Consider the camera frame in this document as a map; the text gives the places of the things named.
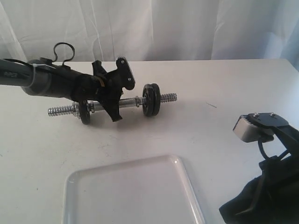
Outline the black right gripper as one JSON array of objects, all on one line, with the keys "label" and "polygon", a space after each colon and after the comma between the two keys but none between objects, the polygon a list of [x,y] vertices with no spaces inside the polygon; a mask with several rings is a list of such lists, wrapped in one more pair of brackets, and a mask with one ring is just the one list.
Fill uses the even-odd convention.
[{"label": "black right gripper", "polygon": [[297,224],[299,158],[273,156],[260,164],[262,173],[219,208],[227,224]]}]

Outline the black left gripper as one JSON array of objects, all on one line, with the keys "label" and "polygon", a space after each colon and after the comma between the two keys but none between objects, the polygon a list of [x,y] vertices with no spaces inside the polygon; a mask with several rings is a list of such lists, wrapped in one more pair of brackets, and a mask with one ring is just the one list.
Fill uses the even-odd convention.
[{"label": "black left gripper", "polygon": [[117,69],[107,72],[102,62],[92,63],[93,74],[80,73],[72,82],[72,100],[82,104],[88,100],[98,101],[113,122],[122,120],[118,102],[124,87],[124,64],[116,61]]}]

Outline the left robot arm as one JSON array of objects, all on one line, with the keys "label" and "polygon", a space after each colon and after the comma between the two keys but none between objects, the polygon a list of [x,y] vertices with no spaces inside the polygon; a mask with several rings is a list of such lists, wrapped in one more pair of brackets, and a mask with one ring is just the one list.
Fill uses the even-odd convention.
[{"label": "left robot arm", "polygon": [[90,123],[94,110],[89,101],[97,101],[112,121],[122,119],[119,100],[122,87],[102,67],[100,61],[92,63],[93,74],[72,70],[69,66],[54,65],[51,60],[39,59],[30,63],[16,59],[0,61],[1,85],[19,86],[31,96],[66,98],[73,101],[70,109],[57,107],[50,110],[54,115],[72,112],[82,123]]}]

